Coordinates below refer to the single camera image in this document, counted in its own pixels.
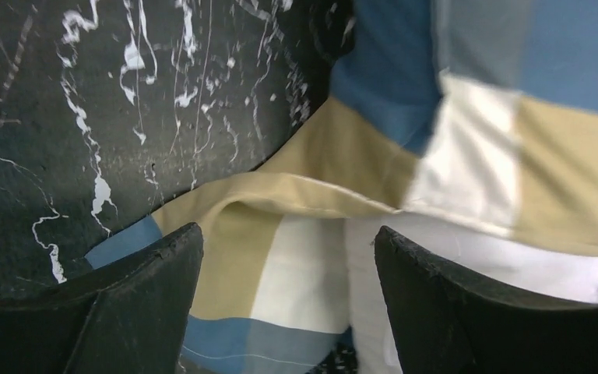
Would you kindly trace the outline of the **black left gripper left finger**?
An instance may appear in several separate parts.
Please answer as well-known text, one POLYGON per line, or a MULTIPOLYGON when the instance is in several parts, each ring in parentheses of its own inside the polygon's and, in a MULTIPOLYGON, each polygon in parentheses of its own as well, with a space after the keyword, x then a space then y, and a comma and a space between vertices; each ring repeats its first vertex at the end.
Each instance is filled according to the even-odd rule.
POLYGON ((203 255, 190 223, 27 298, 0 299, 0 373, 172 373, 203 255))

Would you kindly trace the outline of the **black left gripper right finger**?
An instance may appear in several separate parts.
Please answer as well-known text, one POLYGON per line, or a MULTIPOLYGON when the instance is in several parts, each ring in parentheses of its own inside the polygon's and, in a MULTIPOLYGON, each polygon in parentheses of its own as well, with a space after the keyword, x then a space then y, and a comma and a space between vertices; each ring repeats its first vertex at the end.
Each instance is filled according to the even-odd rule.
POLYGON ((502 283, 386 226, 375 262, 405 373, 598 373, 598 305, 502 283))

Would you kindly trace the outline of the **white pillow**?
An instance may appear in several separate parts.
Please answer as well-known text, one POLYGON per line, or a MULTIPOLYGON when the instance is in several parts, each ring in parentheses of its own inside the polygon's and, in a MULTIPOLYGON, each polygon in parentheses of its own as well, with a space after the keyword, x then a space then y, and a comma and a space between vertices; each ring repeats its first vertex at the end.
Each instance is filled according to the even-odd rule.
POLYGON ((598 304, 598 257, 537 249, 416 213, 349 219, 344 224, 344 246, 360 373, 401 371, 374 259, 373 241, 382 226, 497 281, 598 304))

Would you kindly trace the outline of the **blue beige white pillowcase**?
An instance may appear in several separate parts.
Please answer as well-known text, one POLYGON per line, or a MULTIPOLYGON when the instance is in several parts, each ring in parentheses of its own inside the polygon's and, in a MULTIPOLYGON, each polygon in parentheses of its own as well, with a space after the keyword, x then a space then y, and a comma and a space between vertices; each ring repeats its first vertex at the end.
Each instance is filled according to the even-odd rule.
POLYGON ((329 99, 257 171, 100 243, 100 268, 196 222, 181 354, 305 373, 352 330, 349 219, 437 218, 598 257, 598 1, 357 1, 329 99))

